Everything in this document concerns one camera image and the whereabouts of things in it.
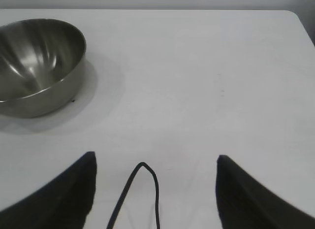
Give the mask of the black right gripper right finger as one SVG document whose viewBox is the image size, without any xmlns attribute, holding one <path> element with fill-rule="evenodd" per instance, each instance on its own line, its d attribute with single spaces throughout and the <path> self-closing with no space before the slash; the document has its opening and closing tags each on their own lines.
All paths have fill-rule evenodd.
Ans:
<svg viewBox="0 0 315 229">
<path fill-rule="evenodd" d="M 224 229 L 313 229 L 314 217 L 278 197 L 229 156 L 217 159 L 216 202 Z"/>
</svg>

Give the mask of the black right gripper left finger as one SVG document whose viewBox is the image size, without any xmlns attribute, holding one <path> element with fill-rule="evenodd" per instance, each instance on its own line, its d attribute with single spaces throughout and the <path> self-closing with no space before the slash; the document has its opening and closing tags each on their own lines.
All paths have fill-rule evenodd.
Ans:
<svg viewBox="0 0 315 229">
<path fill-rule="evenodd" d="M 0 212 L 2 229 L 82 229 L 96 192 L 94 152 L 86 152 L 64 172 Z"/>
</svg>

